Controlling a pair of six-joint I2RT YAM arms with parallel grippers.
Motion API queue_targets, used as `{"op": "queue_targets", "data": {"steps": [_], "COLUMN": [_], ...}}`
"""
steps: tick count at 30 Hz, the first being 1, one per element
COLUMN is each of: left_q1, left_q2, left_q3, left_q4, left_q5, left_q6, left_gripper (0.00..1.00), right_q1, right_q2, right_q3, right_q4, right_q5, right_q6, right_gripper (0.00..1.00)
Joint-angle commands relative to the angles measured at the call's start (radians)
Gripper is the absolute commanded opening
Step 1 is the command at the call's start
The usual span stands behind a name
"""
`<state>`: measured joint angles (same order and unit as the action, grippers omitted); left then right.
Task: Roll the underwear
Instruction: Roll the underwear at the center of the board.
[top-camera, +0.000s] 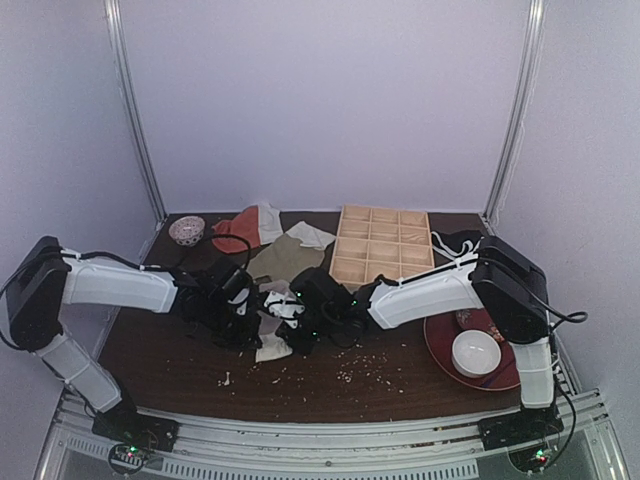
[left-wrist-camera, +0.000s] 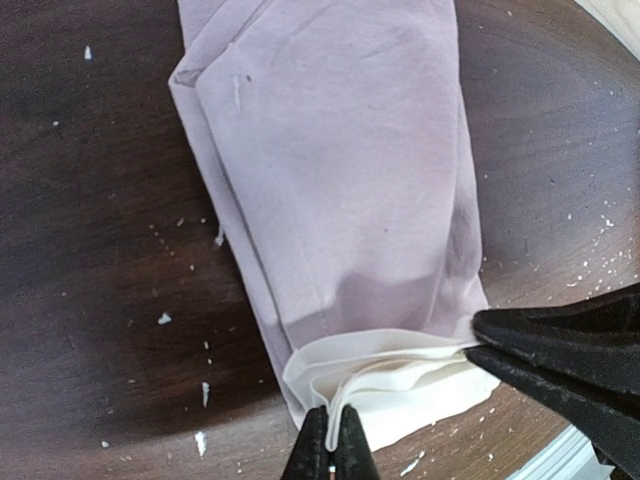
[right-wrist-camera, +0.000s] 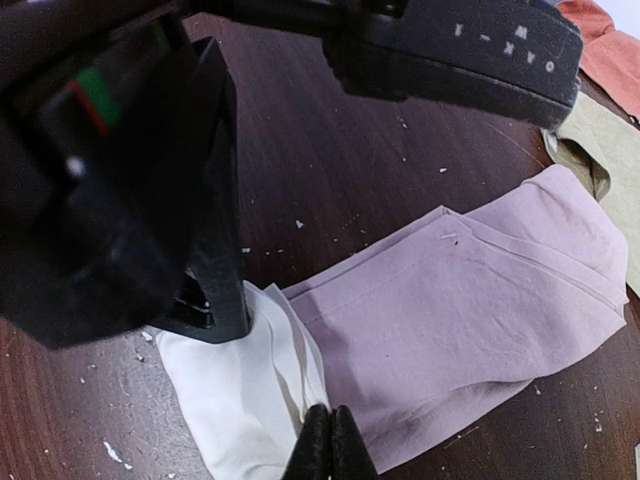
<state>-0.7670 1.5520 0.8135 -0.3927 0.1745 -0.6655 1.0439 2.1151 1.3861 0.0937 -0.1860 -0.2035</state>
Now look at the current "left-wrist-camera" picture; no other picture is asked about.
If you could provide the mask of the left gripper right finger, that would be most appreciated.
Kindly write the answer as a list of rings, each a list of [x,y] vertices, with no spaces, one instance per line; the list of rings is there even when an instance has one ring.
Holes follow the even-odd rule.
[[[351,405],[342,410],[333,463],[337,480],[380,479],[359,414]]]

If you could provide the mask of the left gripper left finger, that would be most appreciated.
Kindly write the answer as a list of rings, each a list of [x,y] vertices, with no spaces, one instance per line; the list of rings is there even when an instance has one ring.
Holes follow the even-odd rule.
[[[327,480],[330,454],[325,448],[327,409],[309,410],[287,461],[287,480]]]

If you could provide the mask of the mauve and cream underwear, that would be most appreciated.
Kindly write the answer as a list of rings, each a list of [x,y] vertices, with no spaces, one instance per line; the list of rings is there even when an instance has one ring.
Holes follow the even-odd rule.
[[[487,400],[450,1],[183,1],[169,87],[296,424],[372,450]]]

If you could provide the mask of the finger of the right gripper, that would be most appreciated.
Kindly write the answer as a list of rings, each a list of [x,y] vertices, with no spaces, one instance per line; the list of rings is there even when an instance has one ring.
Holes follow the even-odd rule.
[[[479,341],[580,380],[639,378],[639,285],[554,307],[475,314]]]
[[[585,384],[476,346],[467,358],[508,385],[559,414],[585,436],[610,463],[631,479],[639,477],[639,398]]]

